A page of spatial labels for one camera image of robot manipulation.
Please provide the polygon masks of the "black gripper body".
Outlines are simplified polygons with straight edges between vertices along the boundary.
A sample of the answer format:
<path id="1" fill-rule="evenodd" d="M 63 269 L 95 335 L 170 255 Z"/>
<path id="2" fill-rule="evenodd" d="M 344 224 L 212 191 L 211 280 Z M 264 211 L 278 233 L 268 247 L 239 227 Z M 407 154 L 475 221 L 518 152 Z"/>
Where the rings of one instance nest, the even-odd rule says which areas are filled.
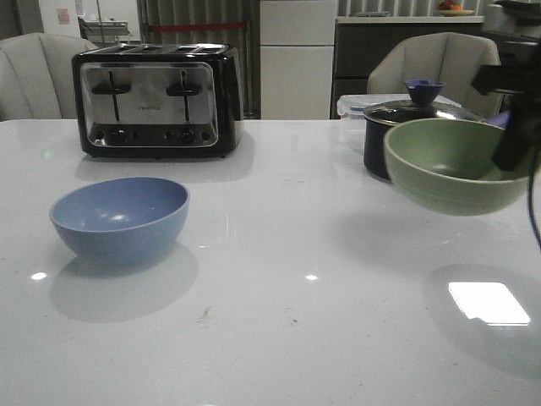
<path id="1" fill-rule="evenodd" d="M 499 36 L 500 65 L 483 65 L 472 85 L 481 94 L 540 94 L 540 3 L 495 1 L 484 13 L 483 31 Z"/>

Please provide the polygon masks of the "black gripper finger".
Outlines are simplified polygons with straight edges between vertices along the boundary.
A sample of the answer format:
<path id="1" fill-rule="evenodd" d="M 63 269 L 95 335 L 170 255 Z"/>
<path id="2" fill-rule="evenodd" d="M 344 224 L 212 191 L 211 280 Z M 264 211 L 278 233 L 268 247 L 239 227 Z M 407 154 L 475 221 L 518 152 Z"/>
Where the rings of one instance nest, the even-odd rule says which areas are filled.
<path id="1" fill-rule="evenodd" d="M 513 96 L 507 125 L 492 155 L 495 166 L 502 171 L 514 171 L 530 150 L 538 145 L 540 96 Z"/>

